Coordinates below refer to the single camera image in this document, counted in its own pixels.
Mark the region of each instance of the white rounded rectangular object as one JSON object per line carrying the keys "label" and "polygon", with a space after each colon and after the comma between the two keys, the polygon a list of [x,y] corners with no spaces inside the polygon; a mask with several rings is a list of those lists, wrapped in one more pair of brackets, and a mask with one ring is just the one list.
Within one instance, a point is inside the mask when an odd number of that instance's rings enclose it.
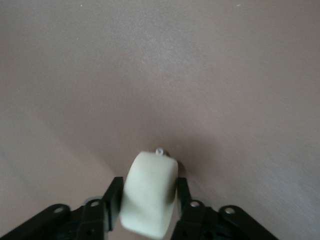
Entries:
{"label": "white rounded rectangular object", "polygon": [[174,209],[177,177],[175,159],[141,152],[123,188],[120,210],[123,227],[149,238],[162,239]]}

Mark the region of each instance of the silver screw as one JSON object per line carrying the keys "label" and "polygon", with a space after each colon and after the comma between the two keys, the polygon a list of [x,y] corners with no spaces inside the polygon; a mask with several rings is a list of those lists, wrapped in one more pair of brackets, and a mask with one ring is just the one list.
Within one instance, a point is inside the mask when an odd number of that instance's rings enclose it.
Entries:
{"label": "silver screw", "polygon": [[63,210],[64,210],[63,207],[58,207],[58,208],[56,208],[56,209],[53,211],[53,213],[54,213],[54,214],[58,214],[58,213],[61,213]]}
{"label": "silver screw", "polygon": [[95,206],[98,206],[99,205],[99,202],[98,201],[94,201],[90,204],[91,207],[95,207]]}
{"label": "silver screw", "polygon": [[196,207],[199,207],[200,204],[199,204],[197,201],[192,201],[192,202],[190,203],[190,205],[191,205],[191,207],[196,208]]}
{"label": "silver screw", "polygon": [[165,150],[163,150],[163,148],[159,147],[155,150],[155,154],[157,155],[164,155],[165,154]]}
{"label": "silver screw", "polygon": [[235,214],[235,210],[231,207],[227,207],[225,210],[224,210],[227,214]]}

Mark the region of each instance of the beige tabletop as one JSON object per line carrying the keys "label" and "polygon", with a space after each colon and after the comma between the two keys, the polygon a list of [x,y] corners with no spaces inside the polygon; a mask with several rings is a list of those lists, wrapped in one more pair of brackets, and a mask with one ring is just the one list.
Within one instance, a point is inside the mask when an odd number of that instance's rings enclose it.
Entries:
{"label": "beige tabletop", "polygon": [[157,147],[213,209],[318,240],[320,1],[0,0],[0,235]]}

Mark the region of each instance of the white object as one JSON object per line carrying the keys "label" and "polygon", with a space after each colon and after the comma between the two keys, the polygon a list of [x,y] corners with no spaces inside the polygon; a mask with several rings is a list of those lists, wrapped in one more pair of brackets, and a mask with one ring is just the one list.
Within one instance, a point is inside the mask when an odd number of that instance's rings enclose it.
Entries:
{"label": "white object", "polygon": [[122,226],[162,239],[174,209],[178,163],[166,155],[141,152],[126,178],[120,211]]}

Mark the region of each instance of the gray surface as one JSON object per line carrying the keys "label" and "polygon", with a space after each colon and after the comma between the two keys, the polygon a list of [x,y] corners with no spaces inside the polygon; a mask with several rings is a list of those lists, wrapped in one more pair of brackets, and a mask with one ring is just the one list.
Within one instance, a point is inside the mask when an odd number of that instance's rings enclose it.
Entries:
{"label": "gray surface", "polygon": [[[281,240],[320,236],[320,1],[0,1],[0,235],[140,151]],[[117,228],[111,239],[141,239]]]}

